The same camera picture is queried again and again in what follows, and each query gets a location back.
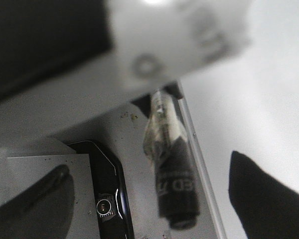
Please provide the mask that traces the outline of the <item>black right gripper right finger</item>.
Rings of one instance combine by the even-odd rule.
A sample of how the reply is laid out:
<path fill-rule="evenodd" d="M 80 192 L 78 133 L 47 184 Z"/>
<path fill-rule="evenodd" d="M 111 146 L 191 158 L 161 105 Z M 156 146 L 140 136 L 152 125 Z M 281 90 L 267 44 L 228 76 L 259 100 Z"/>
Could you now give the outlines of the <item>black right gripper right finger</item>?
<path fill-rule="evenodd" d="M 233 151 L 229 199 L 249 239 L 299 239 L 299 194 Z"/>

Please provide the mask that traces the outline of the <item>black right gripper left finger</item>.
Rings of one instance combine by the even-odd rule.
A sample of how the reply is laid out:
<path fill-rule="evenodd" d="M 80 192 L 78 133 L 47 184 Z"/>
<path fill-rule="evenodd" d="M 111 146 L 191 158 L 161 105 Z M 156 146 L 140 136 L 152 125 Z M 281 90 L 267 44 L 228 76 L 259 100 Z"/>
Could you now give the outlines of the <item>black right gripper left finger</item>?
<path fill-rule="evenodd" d="M 64 239 L 73 212 L 73 177 L 59 165 L 0 206 L 0 239 Z"/>

